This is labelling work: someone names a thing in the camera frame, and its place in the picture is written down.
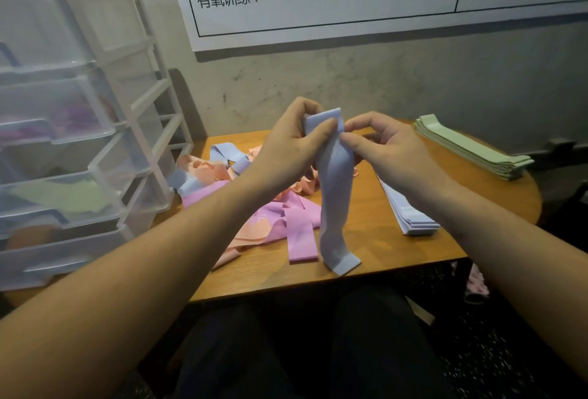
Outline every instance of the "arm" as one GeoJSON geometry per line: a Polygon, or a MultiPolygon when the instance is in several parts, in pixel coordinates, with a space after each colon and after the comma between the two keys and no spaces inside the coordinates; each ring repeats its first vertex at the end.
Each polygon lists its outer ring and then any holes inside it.
{"type": "Polygon", "coordinates": [[[0,321],[2,397],[104,397],[171,325],[249,217],[307,170],[334,130],[302,137],[297,99],[243,175],[63,278],[0,321]]]}
{"type": "Polygon", "coordinates": [[[453,181],[412,127],[379,113],[349,120],[341,140],[435,219],[518,313],[588,380],[588,255],[453,181]]]}

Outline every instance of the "forearm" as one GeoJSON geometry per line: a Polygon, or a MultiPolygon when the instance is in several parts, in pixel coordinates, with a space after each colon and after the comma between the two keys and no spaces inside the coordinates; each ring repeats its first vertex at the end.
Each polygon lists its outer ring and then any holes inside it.
{"type": "Polygon", "coordinates": [[[3,397],[103,397],[272,195],[241,177],[0,321],[3,397]]]}
{"type": "Polygon", "coordinates": [[[457,184],[422,204],[588,380],[588,255],[457,184]]]}

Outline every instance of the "black pants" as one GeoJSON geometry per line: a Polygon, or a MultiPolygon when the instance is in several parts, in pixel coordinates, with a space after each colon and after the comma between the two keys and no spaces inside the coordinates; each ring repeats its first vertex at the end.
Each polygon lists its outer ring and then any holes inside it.
{"type": "MultiPolygon", "coordinates": [[[[406,299],[388,287],[339,301],[325,376],[337,399],[454,397],[406,299]]],[[[299,396],[252,310],[237,306],[198,321],[174,397],[299,396]]]]}

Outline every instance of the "hand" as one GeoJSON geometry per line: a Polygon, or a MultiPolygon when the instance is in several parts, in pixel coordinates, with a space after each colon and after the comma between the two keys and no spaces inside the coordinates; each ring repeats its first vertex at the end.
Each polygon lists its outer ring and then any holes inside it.
{"type": "Polygon", "coordinates": [[[437,191],[457,185],[433,160],[411,125],[369,112],[348,120],[345,131],[341,142],[367,160],[378,176],[414,207],[437,191]],[[376,132],[364,137],[349,134],[364,127],[376,132]]]}
{"type": "Polygon", "coordinates": [[[273,195],[290,187],[310,169],[315,155],[337,127],[337,120],[322,122],[304,137],[305,114],[318,114],[323,107],[298,97],[277,121],[251,166],[243,175],[261,180],[273,195]]]}

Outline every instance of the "left hand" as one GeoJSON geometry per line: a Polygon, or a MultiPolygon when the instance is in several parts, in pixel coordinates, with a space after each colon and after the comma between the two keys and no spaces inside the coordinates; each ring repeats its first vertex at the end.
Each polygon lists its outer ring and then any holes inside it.
{"type": "Polygon", "coordinates": [[[323,112],[323,107],[307,98],[298,97],[280,117],[259,155],[243,175],[255,177],[276,196],[305,175],[315,155],[337,128],[337,120],[322,122],[304,136],[305,114],[323,112]]]}

